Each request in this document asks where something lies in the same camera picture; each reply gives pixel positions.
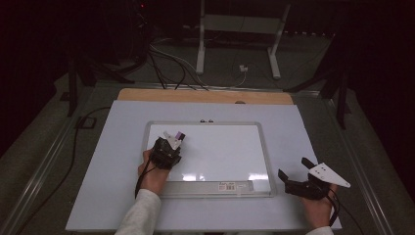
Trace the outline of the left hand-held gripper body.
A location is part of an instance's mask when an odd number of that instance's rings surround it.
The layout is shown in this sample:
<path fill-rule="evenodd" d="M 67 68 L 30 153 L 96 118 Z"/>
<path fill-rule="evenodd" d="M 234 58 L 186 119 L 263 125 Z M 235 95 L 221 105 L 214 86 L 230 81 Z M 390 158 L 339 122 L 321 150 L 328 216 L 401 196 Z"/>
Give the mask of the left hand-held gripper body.
<path fill-rule="evenodd" d="M 156 140 L 150 161 L 160 169 L 172 169 L 181 160 L 180 151 L 183 140 L 177 140 L 175 135 L 170 135 L 166 131 L 163 135 L 164 137 Z"/>

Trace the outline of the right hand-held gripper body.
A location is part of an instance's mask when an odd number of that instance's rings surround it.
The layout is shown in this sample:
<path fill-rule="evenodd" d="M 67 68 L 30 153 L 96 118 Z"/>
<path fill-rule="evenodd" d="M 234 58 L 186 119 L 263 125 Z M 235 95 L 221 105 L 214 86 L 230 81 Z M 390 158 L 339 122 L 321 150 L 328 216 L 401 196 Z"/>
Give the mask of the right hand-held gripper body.
<path fill-rule="evenodd" d="M 285 192 L 309 200 L 321 200 L 329 194 L 332 184 L 345 188 L 350 187 L 349 182 L 324 163 L 316 164 L 315 167 L 309 169 L 307 176 L 308 179 L 304 182 L 294 181 L 289 178 L 284 183 Z"/>

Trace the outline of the metal-framed whiteboard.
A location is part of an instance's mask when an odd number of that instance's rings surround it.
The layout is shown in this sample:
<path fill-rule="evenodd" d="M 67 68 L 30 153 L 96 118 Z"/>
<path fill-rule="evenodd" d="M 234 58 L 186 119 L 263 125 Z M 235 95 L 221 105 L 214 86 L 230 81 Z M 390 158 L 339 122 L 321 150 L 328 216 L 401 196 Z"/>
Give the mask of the metal-framed whiteboard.
<path fill-rule="evenodd" d="M 181 160 L 163 189 L 164 198 L 273 197 L 276 194 L 261 125 L 257 122 L 150 121 L 144 149 L 163 133 L 185 134 Z"/>

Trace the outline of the person's right hand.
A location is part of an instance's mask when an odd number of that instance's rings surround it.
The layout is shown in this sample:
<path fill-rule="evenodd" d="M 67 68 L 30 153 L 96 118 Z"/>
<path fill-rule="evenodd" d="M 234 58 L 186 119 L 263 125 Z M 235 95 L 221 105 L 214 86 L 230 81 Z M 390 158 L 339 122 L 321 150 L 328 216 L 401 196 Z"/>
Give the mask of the person's right hand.
<path fill-rule="evenodd" d="M 329 199 L 324 198 L 319 201 L 301 198 L 304 207 L 305 218 L 312 229 L 325 227 L 330 225 L 330 218 L 332 213 L 331 199 L 334 198 L 334 193 L 338 186 L 332 184 L 330 186 Z"/>

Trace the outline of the person's left hand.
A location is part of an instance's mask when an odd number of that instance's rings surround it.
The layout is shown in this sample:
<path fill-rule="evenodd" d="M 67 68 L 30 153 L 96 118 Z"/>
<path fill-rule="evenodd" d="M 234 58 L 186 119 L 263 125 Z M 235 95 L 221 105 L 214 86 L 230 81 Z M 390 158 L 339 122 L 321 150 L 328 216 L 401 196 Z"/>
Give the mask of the person's left hand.
<path fill-rule="evenodd" d="M 138 175 L 142 178 L 139 189 L 149 190 L 159 195 L 167 177 L 169 175 L 168 169 L 159 169 L 150 161 L 152 150 L 143 152 L 143 162 L 138 166 Z"/>

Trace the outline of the white table cover sheet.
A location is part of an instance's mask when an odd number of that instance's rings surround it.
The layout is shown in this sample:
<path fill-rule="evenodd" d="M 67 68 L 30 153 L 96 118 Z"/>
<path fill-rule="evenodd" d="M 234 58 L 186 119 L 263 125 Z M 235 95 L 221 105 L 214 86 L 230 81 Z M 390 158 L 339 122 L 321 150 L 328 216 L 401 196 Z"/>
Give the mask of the white table cover sheet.
<path fill-rule="evenodd" d="M 150 121 L 257 122 L 261 125 L 275 183 L 273 197 L 164 198 L 160 232 L 290 231 L 304 229 L 300 200 L 284 191 L 281 169 L 303 181 L 301 159 L 316 159 L 294 105 L 240 105 L 116 101 L 69 217 L 72 231 L 111 231 L 134 203 L 137 167 Z"/>

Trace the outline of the wooden table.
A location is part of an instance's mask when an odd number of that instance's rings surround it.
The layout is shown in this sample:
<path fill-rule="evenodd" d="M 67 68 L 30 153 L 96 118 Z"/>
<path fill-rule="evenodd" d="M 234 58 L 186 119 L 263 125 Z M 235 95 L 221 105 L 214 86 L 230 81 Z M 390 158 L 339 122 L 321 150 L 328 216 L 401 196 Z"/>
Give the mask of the wooden table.
<path fill-rule="evenodd" d="M 123 88 L 117 98 L 121 101 L 192 102 L 214 104 L 293 105 L 286 93 L 255 91 L 197 91 Z"/>

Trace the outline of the black tripod stand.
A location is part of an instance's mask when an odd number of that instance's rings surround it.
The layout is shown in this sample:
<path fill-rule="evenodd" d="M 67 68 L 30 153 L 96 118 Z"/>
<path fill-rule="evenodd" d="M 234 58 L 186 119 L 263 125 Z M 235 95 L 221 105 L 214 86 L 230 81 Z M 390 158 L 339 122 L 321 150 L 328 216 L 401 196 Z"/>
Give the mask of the black tripod stand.
<path fill-rule="evenodd" d="M 69 92 L 66 95 L 66 99 L 69 101 L 69 117 L 74 114 L 78 105 L 77 79 L 80 78 L 86 86 L 94 86 L 97 79 L 93 74 L 93 69 L 102 72 L 120 83 L 133 84 L 132 80 L 122 77 L 115 71 L 105 67 L 103 64 L 96 62 L 83 52 L 67 52 L 67 55 Z"/>
<path fill-rule="evenodd" d="M 321 80 L 326 80 L 323 88 L 319 92 L 319 96 L 322 99 L 332 99 L 335 93 L 338 93 L 336 120 L 342 129 L 346 128 L 345 114 L 346 114 L 346 93 L 347 93 L 347 81 L 348 81 L 349 68 L 337 67 L 324 71 L 307 81 L 300 83 L 294 87 L 285 88 L 284 92 L 298 93 L 317 83 Z"/>

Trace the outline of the power strip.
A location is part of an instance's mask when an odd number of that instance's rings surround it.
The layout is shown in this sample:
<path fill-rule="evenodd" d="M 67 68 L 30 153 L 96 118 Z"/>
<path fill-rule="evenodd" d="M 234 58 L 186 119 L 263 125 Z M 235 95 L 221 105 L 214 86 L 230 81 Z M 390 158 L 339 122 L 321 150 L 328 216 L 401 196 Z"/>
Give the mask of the power strip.
<path fill-rule="evenodd" d="M 283 32 L 287 35 L 304 35 L 304 36 L 315 36 L 315 37 L 327 37 L 332 38 L 336 36 L 336 33 L 326 33 L 326 32 L 310 32 L 310 31 L 296 31 L 296 30 L 287 30 L 284 29 Z"/>

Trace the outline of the dark device with red light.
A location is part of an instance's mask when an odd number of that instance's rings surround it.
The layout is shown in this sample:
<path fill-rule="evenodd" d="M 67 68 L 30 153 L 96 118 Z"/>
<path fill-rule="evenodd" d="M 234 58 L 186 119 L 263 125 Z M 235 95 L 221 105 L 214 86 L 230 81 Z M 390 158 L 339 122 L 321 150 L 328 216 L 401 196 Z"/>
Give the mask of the dark device with red light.
<path fill-rule="evenodd" d="M 142 39 L 147 39 L 152 34 L 152 15 L 149 0 L 131 0 L 134 27 L 138 30 Z"/>

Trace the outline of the grey metal stand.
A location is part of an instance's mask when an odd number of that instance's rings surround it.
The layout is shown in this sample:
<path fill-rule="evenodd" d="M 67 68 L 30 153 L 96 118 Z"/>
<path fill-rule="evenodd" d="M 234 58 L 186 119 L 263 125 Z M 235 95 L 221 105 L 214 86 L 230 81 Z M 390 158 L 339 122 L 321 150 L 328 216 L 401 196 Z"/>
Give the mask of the grey metal stand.
<path fill-rule="evenodd" d="M 205 32 L 207 30 L 226 31 L 226 32 L 244 32 L 273 34 L 274 43 L 267 48 L 269 65 L 274 79 L 280 79 L 281 73 L 277 61 L 277 49 L 279 47 L 284 27 L 291 9 L 290 4 L 284 6 L 281 17 L 278 18 L 261 18 L 261 17 L 242 17 L 228 15 L 213 15 L 206 13 L 206 0 L 201 0 L 200 7 L 200 34 L 199 49 L 196 62 L 196 74 L 202 75 L 205 68 Z"/>

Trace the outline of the metal floor rail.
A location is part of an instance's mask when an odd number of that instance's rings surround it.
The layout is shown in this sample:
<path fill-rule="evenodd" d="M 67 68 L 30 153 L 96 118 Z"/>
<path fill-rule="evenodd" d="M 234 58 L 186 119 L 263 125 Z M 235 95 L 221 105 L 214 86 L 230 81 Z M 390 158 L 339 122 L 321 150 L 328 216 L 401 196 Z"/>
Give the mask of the metal floor rail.
<path fill-rule="evenodd" d="M 322 100 L 323 105 L 325 106 L 328 116 L 330 117 L 332 123 L 335 125 L 342 144 L 346 148 L 346 160 L 351 167 L 355 181 L 358 184 L 362 197 L 365 201 L 365 204 L 371 213 L 371 216 L 374 220 L 374 223 L 377 227 L 377 230 L 380 235 L 395 235 L 392 231 L 392 226 L 387 219 L 385 212 L 381 206 L 378 196 L 376 195 L 367 174 L 365 173 L 364 167 L 360 162 L 359 155 L 357 150 L 354 148 L 350 138 L 348 137 L 348 132 L 345 128 L 342 128 L 338 123 L 336 113 L 337 107 L 335 102 L 328 99 Z"/>
<path fill-rule="evenodd" d="M 43 183 L 53 167 L 64 143 L 69 138 L 69 132 L 75 127 L 76 119 L 84 108 L 91 95 L 90 91 L 82 93 L 78 105 L 74 108 L 72 117 L 65 117 L 65 121 L 51 142 L 48 151 L 42 157 L 31 177 L 26 182 L 16 204 L 8 214 L 5 221 L 0 224 L 0 235 L 16 235 L 28 216 L 28 212 L 38 195 Z"/>

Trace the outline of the black floor socket frame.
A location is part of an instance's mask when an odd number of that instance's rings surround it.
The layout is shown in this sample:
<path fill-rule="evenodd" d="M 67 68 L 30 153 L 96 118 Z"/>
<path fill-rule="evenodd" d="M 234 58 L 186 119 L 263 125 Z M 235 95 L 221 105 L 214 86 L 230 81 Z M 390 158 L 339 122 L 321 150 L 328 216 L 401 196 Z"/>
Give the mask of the black floor socket frame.
<path fill-rule="evenodd" d="M 75 129 L 93 129 L 97 123 L 95 117 L 80 117 L 75 125 Z"/>

